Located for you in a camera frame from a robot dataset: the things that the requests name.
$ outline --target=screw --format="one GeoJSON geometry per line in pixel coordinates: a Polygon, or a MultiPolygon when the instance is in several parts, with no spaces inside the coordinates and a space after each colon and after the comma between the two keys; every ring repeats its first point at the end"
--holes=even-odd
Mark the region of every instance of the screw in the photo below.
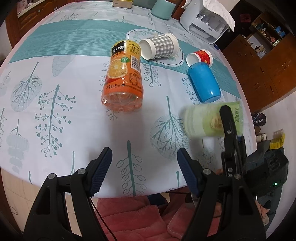
{"type": "Polygon", "coordinates": [[[55,174],[54,173],[51,173],[51,174],[48,174],[48,179],[53,179],[55,177],[55,174]]]}
{"type": "Polygon", "coordinates": [[[242,178],[242,176],[240,174],[236,173],[236,174],[234,174],[234,178],[239,180],[242,178]]]}
{"type": "Polygon", "coordinates": [[[206,175],[210,175],[212,171],[210,169],[206,168],[202,172],[206,175]]]}
{"type": "Polygon", "coordinates": [[[81,168],[78,170],[78,174],[82,175],[85,173],[85,169],[84,168],[81,168]]]}

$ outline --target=blue gripper pad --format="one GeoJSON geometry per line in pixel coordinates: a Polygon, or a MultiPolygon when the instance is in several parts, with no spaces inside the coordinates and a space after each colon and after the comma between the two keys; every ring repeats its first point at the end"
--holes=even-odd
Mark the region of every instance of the blue gripper pad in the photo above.
{"type": "Polygon", "coordinates": [[[106,176],[106,173],[109,169],[109,166],[112,161],[112,150],[110,148],[105,147],[104,150],[101,152],[100,156],[97,160],[94,160],[94,164],[91,167],[91,171],[89,171],[89,174],[91,176],[91,183],[90,183],[90,190],[89,194],[90,197],[93,197],[95,193],[97,193],[104,181],[104,178],[106,176]]]}
{"type": "Polygon", "coordinates": [[[189,187],[189,190],[195,194],[196,196],[199,195],[199,190],[197,187],[198,181],[193,173],[193,170],[188,161],[192,161],[191,157],[185,150],[185,148],[180,148],[177,152],[177,161],[181,168],[182,174],[185,178],[186,184],[189,187]]]}

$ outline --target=cable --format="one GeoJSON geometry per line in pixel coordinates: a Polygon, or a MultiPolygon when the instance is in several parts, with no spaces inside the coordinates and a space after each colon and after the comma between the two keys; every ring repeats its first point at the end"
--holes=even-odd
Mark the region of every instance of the cable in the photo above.
{"type": "Polygon", "coordinates": [[[184,195],[187,195],[190,192],[165,192],[165,193],[173,193],[173,194],[184,194],[184,195]]]}
{"type": "Polygon", "coordinates": [[[96,212],[98,213],[98,215],[100,216],[100,219],[102,220],[103,224],[106,226],[106,228],[108,229],[108,231],[111,233],[111,235],[113,236],[115,241],[118,241],[117,238],[115,237],[115,235],[112,233],[112,231],[109,229],[109,227],[107,226],[107,224],[105,223],[104,219],[102,218],[102,216],[100,215],[99,211],[97,210],[96,206],[94,205],[92,199],[91,200],[91,204],[93,205],[93,207],[95,208],[96,212]]]}

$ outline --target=cardboard box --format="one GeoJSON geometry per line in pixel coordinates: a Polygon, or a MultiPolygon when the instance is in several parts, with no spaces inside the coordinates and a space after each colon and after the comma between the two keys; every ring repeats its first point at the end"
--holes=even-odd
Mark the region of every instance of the cardboard box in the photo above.
{"type": "Polygon", "coordinates": [[[113,7],[131,8],[133,5],[132,0],[113,0],[113,7]]]}

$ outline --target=teal stripe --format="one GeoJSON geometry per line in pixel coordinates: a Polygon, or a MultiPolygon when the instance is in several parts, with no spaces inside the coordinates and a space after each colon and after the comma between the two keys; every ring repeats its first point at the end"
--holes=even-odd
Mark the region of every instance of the teal stripe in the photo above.
{"type": "MultiPolygon", "coordinates": [[[[93,19],[44,24],[27,37],[10,59],[10,63],[32,57],[68,54],[110,56],[112,45],[125,39],[127,32],[137,28],[147,29],[129,23],[93,19]]],[[[189,53],[199,50],[181,40],[179,40],[179,45],[184,52],[185,58],[189,53]]],[[[187,74],[188,70],[186,61],[178,67],[151,63],[143,58],[141,58],[141,62],[161,66],[183,74],[187,74]]],[[[236,82],[222,63],[214,60],[211,70],[222,90],[240,98],[236,82]]]]}

